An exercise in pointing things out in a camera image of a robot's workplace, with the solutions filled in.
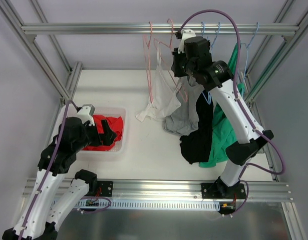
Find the pink hanger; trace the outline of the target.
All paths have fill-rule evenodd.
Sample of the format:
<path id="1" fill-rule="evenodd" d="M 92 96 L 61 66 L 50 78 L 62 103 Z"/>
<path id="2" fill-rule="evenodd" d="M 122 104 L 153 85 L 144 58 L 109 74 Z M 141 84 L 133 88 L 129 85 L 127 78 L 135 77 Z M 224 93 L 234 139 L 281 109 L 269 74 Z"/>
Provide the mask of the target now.
<path id="1" fill-rule="evenodd" d="M 167 67 L 167 63 L 163 59 L 162 54 L 161 54 L 161 50 L 159 48 L 160 48 L 161 45 L 163 45 L 163 46 L 165 46 L 165 47 L 167 47 L 169 49 L 170 53 L 172 53 L 172 51 L 173 51 L 172 43 L 173 43 L 173 35 L 174 35 L 174 23 L 173 23 L 173 20 L 169 18 L 166 23 L 170 24 L 170 26 L 171 26 L 171 34 L 170 34 L 169 44 L 164 43 L 164 42 L 160 41 L 157 38 L 154 38 L 154 40 L 153 40 L 154 46 L 158 50 L 159 57 L 160 57 L 160 59 L 163 62 L 165 67 Z M 172 81 L 173 81 L 173 83 L 174 83 L 174 85 L 176 87 L 176 90 L 178 90 L 178 93 L 182 97 L 183 101 L 186 103 L 188 101 L 188 95 L 187 95 L 186 90 L 183 89 L 183 85 L 182 84 L 180 84 L 180 85 L 177 84 L 176 79 L 175 79 L 174 75 L 172 74 L 171 70 L 168 70 L 168 74 L 171 77 L 171 79 L 172 79 Z"/>
<path id="2" fill-rule="evenodd" d="M 144 62 L 146 65 L 146 77 L 147 77 L 147 86 L 148 86 L 148 93 L 149 93 L 149 102 L 153 102 L 153 94 L 152 94 L 152 78 L 151 78 L 151 61 L 150 61 L 150 45 L 152 39 L 152 23 L 149 22 L 150 26 L 150 33 L 149 39 L 144 34 L 142 36 L 142 43 L 143 43 L 143 53 L 144 53 Z"/>

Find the white tank top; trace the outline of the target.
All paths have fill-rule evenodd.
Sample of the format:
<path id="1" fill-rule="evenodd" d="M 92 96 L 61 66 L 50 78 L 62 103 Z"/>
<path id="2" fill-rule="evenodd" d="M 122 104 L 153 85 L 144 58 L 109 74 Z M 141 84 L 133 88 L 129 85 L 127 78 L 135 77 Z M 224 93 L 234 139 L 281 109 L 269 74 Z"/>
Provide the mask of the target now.
<path id="1" fill-rule="evenodd" d="M 158 47 L 157 68 L 151 77 L 148 104 L 143 110 L 135 113 L 136 119 L 140 122 L 143 122 L 145 118 L 161 122 L 181 106 L 177 98 L 180 84 L 163 70 L 162 64 L 161 48 Z"/>

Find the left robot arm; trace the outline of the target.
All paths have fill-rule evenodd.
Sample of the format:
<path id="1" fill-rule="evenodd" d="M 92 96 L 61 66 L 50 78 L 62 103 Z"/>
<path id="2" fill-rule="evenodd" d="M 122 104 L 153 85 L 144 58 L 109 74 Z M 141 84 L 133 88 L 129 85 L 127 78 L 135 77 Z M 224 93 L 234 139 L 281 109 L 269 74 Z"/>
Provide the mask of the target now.
<path id="1" fill-rule="evenodd" d="M 90 199 L 100 205 L 109 199 L 108 184 L 101 184 L 91 171 L 79 170 L 66 192 L 57 202 L 53 202 L 60 184 L 63 182 L 77 153 L 86 147 L 109 146 L 114 143 L 116 133 L 110 129 L 107 119 L 100 120 L 101 130 L 89 120 L 67 117 L 41 153 L 33 192 L 19 221 L 5 230 L 4 240 L 55 240 L 68 214 L 81 199 Z"/>

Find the red tank top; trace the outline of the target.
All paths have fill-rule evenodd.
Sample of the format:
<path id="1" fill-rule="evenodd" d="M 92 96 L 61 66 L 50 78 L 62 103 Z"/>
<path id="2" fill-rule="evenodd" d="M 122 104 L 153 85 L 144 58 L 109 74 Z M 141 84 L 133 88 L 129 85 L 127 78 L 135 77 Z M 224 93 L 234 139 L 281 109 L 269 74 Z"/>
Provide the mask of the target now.
<path id="1" fill-rule="evenodd" d="M 123 135 L 123 127 L 124 127 L 124 122 L 122 117 L 112 117 L 112 116 L 103 116 L 103 115 L 94 115 L 94 122 L 97 126 L 97 130 L 99 134 L 103 133 L 103 129 L 102 129 L 102 125 L 101 125 L 101 120 L 107 120 L 110 129 L 113 130 L 116 134 L 117 137 L 114 141 L 113 144 L 111 144 L 110 146 L 105 146 L 105 145 L 101 145 L 98 147 L 93 147 L 93 146 L 87 146 L 85 147 L 83 150 L 84 151 L 97 151 L 97 152 L 108 152 L 111 149 L 113 149 L 113 147 L 116 145 L 116 143 L 118 141 L 120 141 L 122 139 L 122 135 Z"/>

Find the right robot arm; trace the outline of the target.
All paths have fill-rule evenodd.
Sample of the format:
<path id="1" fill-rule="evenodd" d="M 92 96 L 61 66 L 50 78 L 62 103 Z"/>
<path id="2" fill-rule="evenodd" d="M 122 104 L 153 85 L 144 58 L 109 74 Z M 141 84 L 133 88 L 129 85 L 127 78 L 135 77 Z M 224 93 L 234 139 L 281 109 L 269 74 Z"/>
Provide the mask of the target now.
<path id="1" fill-rule="evenodd" d="M 240 191 L 244 167 L 273 138 L 273 133 L 264 130 L 248 109 L 227 63 L 212 60 L 210 42 L 191 30 L 185 30 L 180 38 L 179 47 L 172 52 L 171 69 L 175 77 L 191 76 L 204 86 L 235 132 L 236 142 L 225 150 L 228 157 L 225 169 L 206 191 L 213 198 L 229 199 Z"/>

